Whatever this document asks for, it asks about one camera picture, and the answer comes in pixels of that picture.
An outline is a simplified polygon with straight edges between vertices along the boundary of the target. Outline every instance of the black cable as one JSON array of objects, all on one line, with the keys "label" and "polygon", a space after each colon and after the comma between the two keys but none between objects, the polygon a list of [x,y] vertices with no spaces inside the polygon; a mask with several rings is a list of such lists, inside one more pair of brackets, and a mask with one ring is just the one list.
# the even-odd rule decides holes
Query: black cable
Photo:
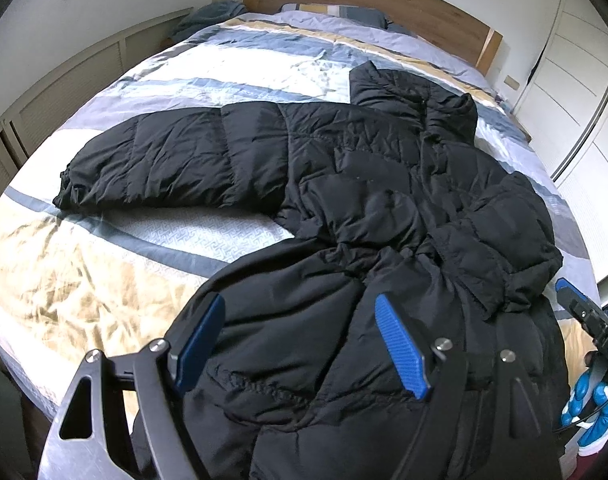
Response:
[{"label": "black cable", "polygon": [[578,424],[581,424],[582,422],[586,422],[589,418],[591,418],[593,415],[595,415],[596,413],[599,413],[602,408],[604,406],[606,406],[608,404],[608,400],[606,402],[604,402],[603,404],[601,404],[600,406],[598,406],[597,408],[595,408],[591,413],[589,413],[587,416],[576,420],[575,422],[572,422],[571,424],[569,424],[568,426],[563,426],[562,428],[557,428],[556,430],[553,431],[553,434],[558,434],[558,433],[562,433],[563,431],[568,430],[569,428],[574,428],[575,426],[577,426]]}]

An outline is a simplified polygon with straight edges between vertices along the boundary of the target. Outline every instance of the gloved hand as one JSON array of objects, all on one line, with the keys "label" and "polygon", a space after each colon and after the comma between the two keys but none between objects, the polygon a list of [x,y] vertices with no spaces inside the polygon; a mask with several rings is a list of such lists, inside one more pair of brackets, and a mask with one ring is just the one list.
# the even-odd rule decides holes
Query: gloved hand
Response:
[{"label": "gloved hand", "polygon": [[[584,397],[588,394],[589,376],[590,371],[586,371],[575,383],[575,387],[571,392],[571,398],[564,407],[564,410],[562,410],[562,426],[568,426],[578,420],[578,415],[582,411]],[[606,402],[608,400],[608,385],[598,383],[593,390],[593,400],[598,406]],[[586,432],[578,441],[578,455],[589,456],[599,452],[608,440],[608,404],[600,410],[599,416],[594,422],[582,422],[579,426],[585,428]]]}]

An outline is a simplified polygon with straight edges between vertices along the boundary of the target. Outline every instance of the silver bolt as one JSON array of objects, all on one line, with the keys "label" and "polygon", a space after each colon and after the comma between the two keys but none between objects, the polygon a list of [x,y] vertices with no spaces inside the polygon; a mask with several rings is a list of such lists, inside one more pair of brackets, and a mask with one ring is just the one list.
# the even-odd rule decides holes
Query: silver bolt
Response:
[{"label": "silver bolt", "polygon": [[439,337],[435,340],[435,348],[440,352],[446,352],[453,348],[453,341],[446,339],[445,337]]},{"label": "silver bolt", "polygon": [[100,354],[101,352],[96,348],[94,350],[91,350],[90,352],[87,352],[86,354],[86,362],[87,363],[94,363],[95,361],[97,361],[100,358]]},{"label": "silver bolt", "polygon": [[163,350],[166,350],[167,345],[168,343],[165,339],[155,339],[155,341],[150,342],[148,348],[151,352],[161,352]]},{"label": "silver bolt", "polygon": [[505,363],[512,363],[513,361],[515,361],[515,357],[515,352],[513,352],[512,350],[502,350],[500,352],[500,359]]}]

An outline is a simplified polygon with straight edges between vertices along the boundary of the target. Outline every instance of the bed sheet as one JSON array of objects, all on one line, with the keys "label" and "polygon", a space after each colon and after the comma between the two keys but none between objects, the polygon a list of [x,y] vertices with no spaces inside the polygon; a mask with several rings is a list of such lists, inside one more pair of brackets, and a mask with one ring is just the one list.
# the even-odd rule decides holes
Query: bed sheet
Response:
[{"label": "bed sheet", "polygon": [[[507,171],[526,174],[548,207],[564,256],[556,278],[599,301],[568,205],[479,72],[424,41],[350,20],[301,11],[246,14],[151,57],[100,92],[39,147],[1,197],[0,349],[42,405],[59,405],[86,351],[137,351],[165,332],[217,270],[291,236],[263,216],[204,208],[62,212],[51,200],[60,172],[84,143],[156,110],[253,100],[349,102],[348,73],[368,60],[473,96],[476,145]],[[591,341],[555,302],[552,283],[545,294],[574,381]],[[129,420],[136,409],[128,400]]]}]

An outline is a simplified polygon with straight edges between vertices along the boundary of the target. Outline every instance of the black puffer jacket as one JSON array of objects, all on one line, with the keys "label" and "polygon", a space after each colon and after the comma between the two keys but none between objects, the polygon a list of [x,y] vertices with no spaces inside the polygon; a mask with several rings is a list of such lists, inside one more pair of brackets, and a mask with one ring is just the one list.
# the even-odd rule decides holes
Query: black puffer jacket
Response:
[{"label": "black puffer jacket", "polygon": [[[62,175],[63,209],[236,207],[295,235],[223,269],[169,330],[221,291],[226,326],[184,408],[214,479],[391,476],[425,405],[374,322],[380,292],[468,352],[513,349],[551,420],[568,399],[542,296],[562,261],[550,218],[526,177],[473,146],[472,98],[369,63],[351,72],[351,101],[142,115]],[[488,451],[491,365],[472,367],[444,442],[451,478]]]}]

